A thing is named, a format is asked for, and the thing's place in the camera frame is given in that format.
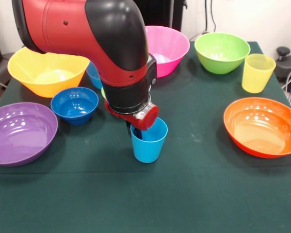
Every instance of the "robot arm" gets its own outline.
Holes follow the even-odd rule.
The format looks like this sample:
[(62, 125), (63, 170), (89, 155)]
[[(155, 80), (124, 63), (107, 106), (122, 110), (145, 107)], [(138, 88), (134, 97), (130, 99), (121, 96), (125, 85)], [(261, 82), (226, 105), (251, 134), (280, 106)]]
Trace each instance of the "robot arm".
[(26, 47), (80, 55), (97, 67), (106, 108), (136, 128), (153, 125), (159, 109), (149, 90), (156, 61), (148, 54), (145, 26), (133, 0), (12, 0)]

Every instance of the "table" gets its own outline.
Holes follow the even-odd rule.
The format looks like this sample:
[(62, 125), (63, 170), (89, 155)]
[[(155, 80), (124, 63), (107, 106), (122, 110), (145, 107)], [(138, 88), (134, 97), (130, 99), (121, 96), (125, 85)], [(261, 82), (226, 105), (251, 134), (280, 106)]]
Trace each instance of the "table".
[[(261, 52), (256, 42), (251, 52)], [(291, 156), (264, 160), (240, 150), (223, 125), (234, 100), (289, 104), (273, 75), (257, 95), (241, 88), (243, 67), (210, 74), (191, 50), (151, 94), (169, 126), (157, 162), (133, 157), (125, 122), (103, 108), (71, 126), (61, 120), (38, 160), (0, 167), (0, 233), (291, 233)], [(85, 76), (82, 86), (94, 88)], [(34, 101), (11, 80), (0, 105)]]

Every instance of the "white wall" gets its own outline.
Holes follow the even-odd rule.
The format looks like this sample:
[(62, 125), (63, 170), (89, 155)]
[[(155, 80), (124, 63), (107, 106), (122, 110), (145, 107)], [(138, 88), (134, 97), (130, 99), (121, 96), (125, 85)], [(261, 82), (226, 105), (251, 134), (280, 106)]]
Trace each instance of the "white wall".
[[(189, 8), (184, 10), (182, 31), (192, 37), (205, 28), (204, 0), (187, 1)], [(280, 45), (291, 49), (291, 0), (213, 0), (213, 13), (218, 32), (258, 41), (265, 54), (276, 57), (275, 49)], [(210, 14), (208, 16), (208, 30), (211, 30)], [(11, 0), (0, 0), (2, 53), (14, 52), (21, 46)]]
[(11, 0), (0, 0), (0, 50), (3, 54), (20, 49)]
[[(204, 0), (187, 0), (182, 31), (189, 38), (205, 29)], [(277, 57), (276, 48), (291, 49), (291, 0), (213, 0), (217, 32), (258, 41), (263, 52)], [(208, 30), (213, 30), (208, 14)]]

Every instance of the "light blue bowl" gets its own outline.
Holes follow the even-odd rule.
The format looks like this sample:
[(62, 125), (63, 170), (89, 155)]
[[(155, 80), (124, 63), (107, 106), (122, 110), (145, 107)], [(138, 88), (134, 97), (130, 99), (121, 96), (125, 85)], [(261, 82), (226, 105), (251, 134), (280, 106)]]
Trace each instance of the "light blue bowl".
[(130, 127), (132, 147), (135, 158), (142, 163), (155, 162), (161, 153), (165, 138), (168, 133), (166, 123), (157, 118), (153, 126), (147, 131), (141, 131), (142, 139), (133, 133), (134, 127)]
[(72, 125), (86, 123), (98, 106), (98, 95), (85, 87), (73, 87), (58, 93), (51, 101), (53, 112)]
[(99, 77), (99, 73), (95, 67), (95, 65), (90, 62), (90, 64), (88, 65), (87, 69), (86, 69), (86, 73), (88, 74), (92, 84), (98, 88), (99, 90), (102, 89), (102, 83)]

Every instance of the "purple bowl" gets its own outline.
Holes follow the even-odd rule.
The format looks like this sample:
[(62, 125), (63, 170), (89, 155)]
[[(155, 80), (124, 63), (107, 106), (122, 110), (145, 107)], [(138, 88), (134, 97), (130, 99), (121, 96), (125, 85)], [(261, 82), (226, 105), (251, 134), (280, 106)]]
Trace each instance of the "purple bowl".
[(38, 103), (0, 108), (0, 166), (20, 166), (43, 154), (58, 128), (56, 115)]

